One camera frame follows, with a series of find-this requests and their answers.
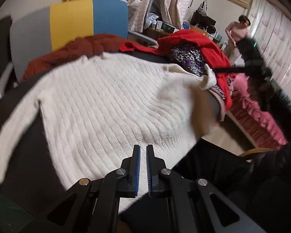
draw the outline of pink bedspread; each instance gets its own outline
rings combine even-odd
[[[271,114],[261,111],[258,103],[250,99],[247,80],[244,74],[236,75],[230,111],[258,147],[279,149],[287,140]]]

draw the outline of red sweater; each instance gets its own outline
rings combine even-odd
[[[200,52],[211,68],[230,67],[227,57],[221,52],[219,47],[205,35],[192,31],[180,30],[170,36],[162,37],[157,40],[158,49],[145,47],[134,42],[127,41],[120,47],[120,51],[134,51],[134,49],[149,52],[152,54],[165,56],[170,50],[179,45],[180,42],[190,42],[199,47]],[[217,84],[225,95],[225,108],[229,110],[232,106],[232,99],[227,84],[227,74],[216,74]]]

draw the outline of wooden floor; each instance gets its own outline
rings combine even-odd
[[[247,137],[228,116],[225,116],[224,121],[220,122],[219,126],[215,127],[203,139],[236,155],[254,148]]]

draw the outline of gray chair panel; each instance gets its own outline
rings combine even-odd
[[[50,7],[35,11],[12,23],[10,30],[12,62],[18,81],[28,63],[52,52],[50,40]]]

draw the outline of beige pants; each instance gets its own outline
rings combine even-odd
[[[240,55],[238,48],[236,48],[234,43],[230,40],[228,41],[227,46],[224,48],[223,53],[228,58],[228,61],[231,65],[234,64]]]

